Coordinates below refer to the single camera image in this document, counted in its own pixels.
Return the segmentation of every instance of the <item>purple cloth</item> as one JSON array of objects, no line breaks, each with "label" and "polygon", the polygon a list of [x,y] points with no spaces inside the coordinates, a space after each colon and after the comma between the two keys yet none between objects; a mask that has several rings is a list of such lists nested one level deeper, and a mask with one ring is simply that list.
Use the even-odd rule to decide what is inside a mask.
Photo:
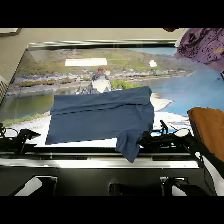
[{"label": "purple cloth", "polygon": [[183,36],[177,59],[186,57],[224,71],[224,28],[191,28]]}]

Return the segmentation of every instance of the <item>patterned purple fabric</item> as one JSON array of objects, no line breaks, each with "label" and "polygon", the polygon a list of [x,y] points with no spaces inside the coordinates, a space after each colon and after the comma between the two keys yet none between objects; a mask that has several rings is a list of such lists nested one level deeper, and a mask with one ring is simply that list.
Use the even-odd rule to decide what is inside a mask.
[{"label": "patterned purple fabric", "polygon": [[183,36],[175,57],[186,57],[224,71],[224,28],[191,28]]}]

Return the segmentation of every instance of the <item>beige floor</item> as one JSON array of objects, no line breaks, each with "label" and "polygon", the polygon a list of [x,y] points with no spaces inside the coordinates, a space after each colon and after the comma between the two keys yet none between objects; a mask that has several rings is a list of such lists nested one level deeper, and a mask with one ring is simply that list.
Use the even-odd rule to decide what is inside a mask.
[{"label": "beige floor", "polygon": [[182,29],[162,28],[23,28],[19,35],[0,37],[0,75],[10,80],[29,43],[70,40],[177,39]]}]

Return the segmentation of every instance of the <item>landscape picture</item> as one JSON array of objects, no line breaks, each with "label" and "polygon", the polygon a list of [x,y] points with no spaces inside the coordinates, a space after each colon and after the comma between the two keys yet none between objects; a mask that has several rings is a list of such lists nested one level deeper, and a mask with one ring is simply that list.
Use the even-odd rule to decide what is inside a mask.
[{"label": "landscape picture", "polygon": [[[224,82],[215,70],[177,60],[174,52],[175,48],[26,51],[2,102],[0,120],[6,127],[40,133],[30,142],[44,146],[54,95],[100,94],[149,86],[154,128],[160,128],[162,119],[170,131],[191,129],[187,111],[192,107],[224,110]],[[105,59],[106,64],[66,66],[69,59]]]}]

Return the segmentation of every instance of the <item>brown leather seat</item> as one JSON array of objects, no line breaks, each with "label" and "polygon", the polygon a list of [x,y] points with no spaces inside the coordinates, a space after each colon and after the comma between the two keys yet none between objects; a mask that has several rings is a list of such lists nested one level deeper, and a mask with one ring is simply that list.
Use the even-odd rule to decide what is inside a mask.
[{"label": "brown leather seat", "polygon": [[188,116],[194,133],[200,136],[211,153],[224,161],[224,112],[196,107],[188,111]]}]

